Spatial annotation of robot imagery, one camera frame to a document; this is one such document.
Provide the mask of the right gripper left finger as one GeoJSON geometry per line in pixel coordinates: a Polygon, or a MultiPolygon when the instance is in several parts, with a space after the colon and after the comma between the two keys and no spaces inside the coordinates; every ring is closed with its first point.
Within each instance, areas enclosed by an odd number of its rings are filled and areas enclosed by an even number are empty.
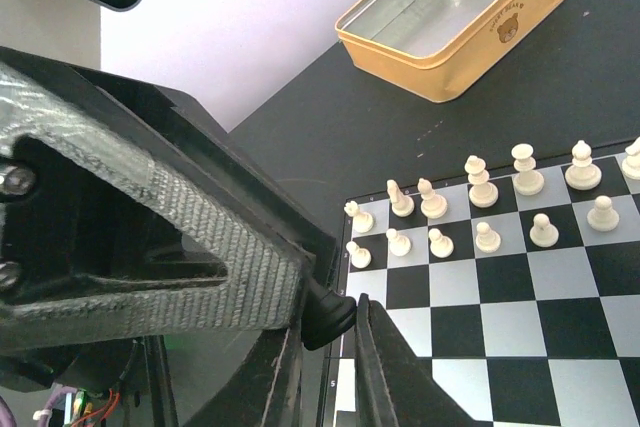
{"type": "Polygon", "coordinates": [[[187,386],[197,409],[187,426],[299,426],[303,348],[301,321],[261,332],[248,345],[207,337],[189,356],[187,386]]]}

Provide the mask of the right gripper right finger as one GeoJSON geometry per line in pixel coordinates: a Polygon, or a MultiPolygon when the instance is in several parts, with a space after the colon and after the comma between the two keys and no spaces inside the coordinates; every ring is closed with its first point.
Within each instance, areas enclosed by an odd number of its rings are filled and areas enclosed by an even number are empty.
{"type": "Polygon", "coordinates": [[[377,301],[362,294],[355,323],[358,426],[477,426],[425,369],[377,301]]]}

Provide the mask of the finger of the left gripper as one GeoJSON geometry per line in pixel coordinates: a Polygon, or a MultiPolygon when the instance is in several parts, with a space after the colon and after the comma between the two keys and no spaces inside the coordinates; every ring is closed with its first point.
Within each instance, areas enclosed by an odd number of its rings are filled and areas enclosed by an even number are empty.
{"type": "Polygon", "coordinates": [[[2,49],[3,351],[281,329],[337,253],[192,97],[2,49]]]}

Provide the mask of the black chess piece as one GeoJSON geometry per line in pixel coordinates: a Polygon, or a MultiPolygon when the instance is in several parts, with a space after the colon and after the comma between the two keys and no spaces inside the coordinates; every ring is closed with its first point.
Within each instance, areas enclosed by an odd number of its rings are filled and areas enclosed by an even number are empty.
{"type": "Polygon", "coordinates": [[[302,313],[301,338],[309,351],[318,350],[354,326],[357,302],[320,285],[311,278],[302,313]]]}

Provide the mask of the black white chess board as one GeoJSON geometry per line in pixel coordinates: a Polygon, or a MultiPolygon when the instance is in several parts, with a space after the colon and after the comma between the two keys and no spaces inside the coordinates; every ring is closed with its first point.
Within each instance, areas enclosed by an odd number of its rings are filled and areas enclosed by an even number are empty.
{"type": "Polygon", "coordinates": [[[491,174],[497,203],[473,206],[465,177],[440,180],[446,214],[398,217],[386,193],[357,202],[375,219],[367,233],[343,225],[343,241],[371,254],[354,267],[341,255],[340,293],[367,294],[387,311],[414,354],[478,426],[635,426],[639,422],[639,184],[621,170],[625,145],[601,147],[600,184],[576,191],[565,182],[568,156],[541,160],[543,190],[523,196],[514,170],[491,174]],[[616,229],[587,222],[594,200],[612,198],[616,229]],[[529,237],[535,214],[559,231],[549,248],[529,237]],[[501,247],[483,253],[476,225],[487,222],[501,247]],[[412,243],[396,257],[386,231],[412,243]],[[453,253],[430,252],[428,232],[450,237],[453,253]]]}

